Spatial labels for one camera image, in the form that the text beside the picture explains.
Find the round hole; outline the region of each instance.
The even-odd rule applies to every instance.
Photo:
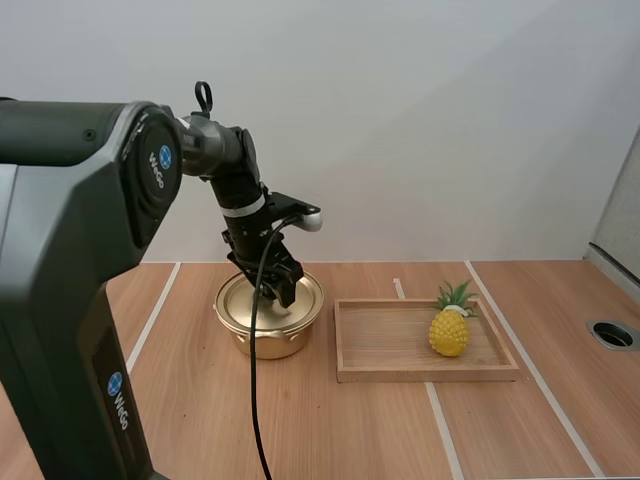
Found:
[[[84,138],[86,141],[93,140],[95,137],[96,137],[95,130],[87,129],[84,132],[82,132],[82,138]]]
[[[614,347],[630,347],[633,337],[627,331],[607,322],[599,322],[593,326],[593,331],[600,339]]]

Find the wooden tray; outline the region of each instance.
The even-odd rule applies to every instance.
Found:
[[[436,300],[336,300],[338,382],[489,382],[519,376],[482,302],[469,318],[469,345],[448,358],[429,345]]]

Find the toy pineapple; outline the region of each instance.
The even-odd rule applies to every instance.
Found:
[[[446,283],[449,291],[440,287],[438,305],[434,307],[440,310],[440,313],[431,323],[429,343],[440,355],[457,357],[464,352],[469,343],[469,326],[465,317],[475,317],[475,315],[473,309],[465,305],[467,300],[476,294],[465,293],[471,280],[467,280],[455,289],[449,282]]]

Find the gold pot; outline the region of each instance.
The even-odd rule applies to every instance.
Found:
[[[249,332],[253,285],[239,273],[230,278],[216,296],[214,309],[231,332],[233,343],[249,355]],[[324,302],[324,292],[309,273],[296,284],[296,301],[288,309],[277,300],[260,298],[256,319],[256,357],[265,360],[296,353],[311,338],[311,328]]]

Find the gray robot arm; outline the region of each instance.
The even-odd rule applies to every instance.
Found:
[[[183,169],[211,183],[250,280],[273,221],[319,224],[317,207],[260,183],[248,132],[206,113],[0,101],[0,379],[45,478],[164,478],[104,284],[140,262]],[[281,240],[262,293],[288,305],[302,269]]]

